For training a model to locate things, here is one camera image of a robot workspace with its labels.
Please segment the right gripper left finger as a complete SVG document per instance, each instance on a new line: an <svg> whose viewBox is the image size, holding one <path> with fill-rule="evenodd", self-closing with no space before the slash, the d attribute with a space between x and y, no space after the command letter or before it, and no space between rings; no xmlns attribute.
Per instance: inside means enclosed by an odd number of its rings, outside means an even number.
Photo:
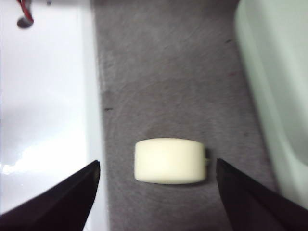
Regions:
<svg viewBox="0 0 308 231"><path fill-rule="evenodd" d="M81 231L84 229L100 181L95 160L46 192L5 212L2 231Z"/></svg>

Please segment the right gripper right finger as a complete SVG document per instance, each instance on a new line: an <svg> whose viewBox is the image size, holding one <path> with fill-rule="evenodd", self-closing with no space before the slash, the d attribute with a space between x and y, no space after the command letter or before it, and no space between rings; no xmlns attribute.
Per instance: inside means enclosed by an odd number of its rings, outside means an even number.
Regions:
<svg viewBox="0 0 308 231"><path fill-rule="evenodd" d="M268 189L225 160L216 162L225 211L235 231L306 231L308 211Z"/></svg>

